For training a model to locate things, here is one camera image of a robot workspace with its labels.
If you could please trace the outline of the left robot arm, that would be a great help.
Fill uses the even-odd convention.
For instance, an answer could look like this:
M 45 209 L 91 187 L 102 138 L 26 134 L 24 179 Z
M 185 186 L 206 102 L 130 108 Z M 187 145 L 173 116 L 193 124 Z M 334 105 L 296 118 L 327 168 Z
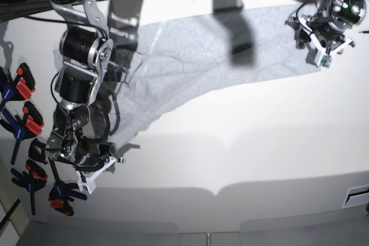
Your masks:
M 288 24 L 295 26 L 296 48 L 308 49 L 306 62 L 330 68 L 345 47 L 355 46 L 345 31 L 360 25 L 366 13 L 365 0 L 306 0 Z

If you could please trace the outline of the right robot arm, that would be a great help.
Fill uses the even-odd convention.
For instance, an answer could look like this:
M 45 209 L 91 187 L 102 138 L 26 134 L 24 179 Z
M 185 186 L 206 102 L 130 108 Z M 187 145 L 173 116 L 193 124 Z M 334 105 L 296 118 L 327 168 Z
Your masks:
M 61 37 L 61 68 L 51 84 L 60 100 L 46 143 L 46 156 L 70 164 L 77 187 L 92 193 L 97 177 L 119 161 L 106 142 L 110 120 L 99 95 L 113 50 L 105 16 L 96 0 L 50 0 L 67 29 Z

